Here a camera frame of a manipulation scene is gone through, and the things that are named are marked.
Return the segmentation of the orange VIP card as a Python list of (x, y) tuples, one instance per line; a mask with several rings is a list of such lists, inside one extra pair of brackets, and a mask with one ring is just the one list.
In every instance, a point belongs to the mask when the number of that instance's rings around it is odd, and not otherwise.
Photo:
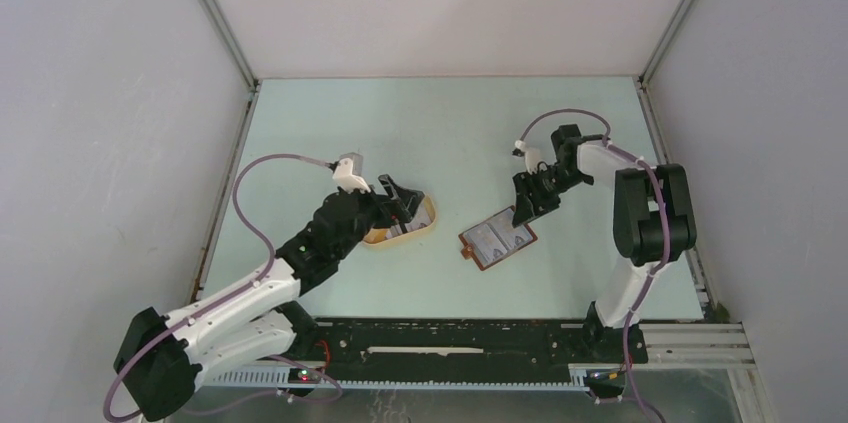
[(389, 229), (374, 228), (366, 234), (363, 242), (367, 245), (377, 245), (387, 241), (390, 237)]

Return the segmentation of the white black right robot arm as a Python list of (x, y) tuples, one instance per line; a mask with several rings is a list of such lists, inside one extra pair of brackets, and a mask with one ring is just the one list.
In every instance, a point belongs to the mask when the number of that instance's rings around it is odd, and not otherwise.
[(512, 224), (519, 227), (559, 208), (561, 194), (579, 185), (601, 183), (613, 193), (612, 236), (619, 259), (583, 323), (585, 354), (606, 361), (616, 354), (638, 322), (638, 310), (653, 282), (694, 247), (697, 229), (685, 169), (651, 165), (605, 135), (584, 135), (575, 124), (551, 135), (556, 160), (517, 140), (513, 153), (524, 161), (514, 175)]

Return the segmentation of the brown leather card holder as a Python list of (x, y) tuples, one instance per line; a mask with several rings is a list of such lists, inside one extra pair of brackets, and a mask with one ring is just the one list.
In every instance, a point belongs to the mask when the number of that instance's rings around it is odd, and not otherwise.
[(527, 225), (513, 225), (515, 207), (509, 206), (458, 234), (465, 260), (486, 271), (538, 240)]

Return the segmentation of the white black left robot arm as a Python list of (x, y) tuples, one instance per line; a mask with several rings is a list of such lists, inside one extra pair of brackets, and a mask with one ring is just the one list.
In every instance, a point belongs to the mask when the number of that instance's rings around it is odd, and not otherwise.
[[(294, 237), (275, 247), (245, 216), (239, 189), (250, 170), (270, 160), (294, 159), (328, 170), (336, 190)], [(203, 384), (220, 373), (262, 358), (287, 354), (304, 359), (316, 333), (301, 313), (300, 297), (334, 275), (366, 236), (414, 220), (426, 195), (379, 176), (377, 192), (361, 175), (361, 156), (347, 153), (332, 162), (290, 153), (262, 156), (243, 169), (231, 202), (244, 224), (264, 245), (264, 263), (241, 279), (182, 308), (164, 314), (148, 307), (126, 330), (113, 363), (116, 377), (103, 403), (109, 422), (142, 416), (162, 420), (182, 409)]]

